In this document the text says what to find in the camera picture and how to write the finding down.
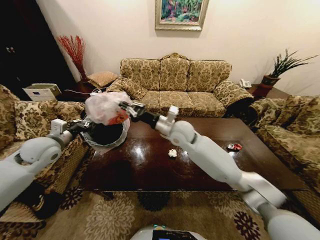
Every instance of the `box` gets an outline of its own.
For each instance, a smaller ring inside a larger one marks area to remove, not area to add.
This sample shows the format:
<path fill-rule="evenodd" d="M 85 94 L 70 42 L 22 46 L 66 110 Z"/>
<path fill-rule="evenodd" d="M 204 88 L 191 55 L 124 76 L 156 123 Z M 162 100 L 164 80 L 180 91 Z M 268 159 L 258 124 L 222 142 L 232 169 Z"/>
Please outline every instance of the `box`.
<path fill-rule="evenodd" d="M 54 83 L 33 83 L 23 90 L 35 102 L 56 100 L 56 96 L 61 94 L 59 87 Z"/>

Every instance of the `picture frame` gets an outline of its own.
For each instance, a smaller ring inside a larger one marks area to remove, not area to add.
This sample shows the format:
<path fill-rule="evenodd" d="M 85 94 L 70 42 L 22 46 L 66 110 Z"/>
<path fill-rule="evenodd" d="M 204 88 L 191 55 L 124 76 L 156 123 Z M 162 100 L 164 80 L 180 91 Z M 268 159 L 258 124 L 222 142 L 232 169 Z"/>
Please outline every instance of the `picture frame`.
<path fill-rule="evenodd" d="M 156 30 L 201 31 L 209 0 L 155 0 Z"/>

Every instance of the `patterned rug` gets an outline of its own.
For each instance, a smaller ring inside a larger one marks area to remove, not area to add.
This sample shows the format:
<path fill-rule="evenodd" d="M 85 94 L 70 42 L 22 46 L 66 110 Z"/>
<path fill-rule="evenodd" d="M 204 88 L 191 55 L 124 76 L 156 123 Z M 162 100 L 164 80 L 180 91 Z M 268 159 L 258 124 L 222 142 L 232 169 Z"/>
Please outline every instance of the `patterned rug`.
<path fill-rule="evenodd" d="M 261 218 L 236 192 L 114 192 L 71 188 L 36 240 L 128 240 L 140 228 L 165 225 L 208 240 L 268 240 Z"/>

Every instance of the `telephone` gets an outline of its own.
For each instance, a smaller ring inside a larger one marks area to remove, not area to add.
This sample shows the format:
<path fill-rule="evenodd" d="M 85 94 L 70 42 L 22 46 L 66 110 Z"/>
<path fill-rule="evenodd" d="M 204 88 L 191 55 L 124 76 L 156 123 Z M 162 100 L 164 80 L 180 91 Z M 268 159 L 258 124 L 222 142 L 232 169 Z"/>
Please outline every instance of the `telephone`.
<path fill-rule="evenodd" d="M 243 78 L 240 79 L 239 85 L 240 85 L 240 87 L 242 87 L 244 89 L 249 89 L 252 87 L 251 83 L 249 81 L 245 81 Z"/>

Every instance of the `small red object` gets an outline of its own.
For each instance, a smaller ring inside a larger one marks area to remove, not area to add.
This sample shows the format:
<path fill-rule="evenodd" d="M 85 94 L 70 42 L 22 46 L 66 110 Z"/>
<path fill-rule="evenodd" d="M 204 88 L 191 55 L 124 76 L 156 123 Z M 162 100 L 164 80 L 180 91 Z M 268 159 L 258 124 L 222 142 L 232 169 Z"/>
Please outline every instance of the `small red object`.
<path fill-rule="evenodd" d="M 234 146 L 233 146 L 233 149 L 234 150 L 241 150 L 242 149 L 242 146 L 238 143 L 236 143 Z"/>

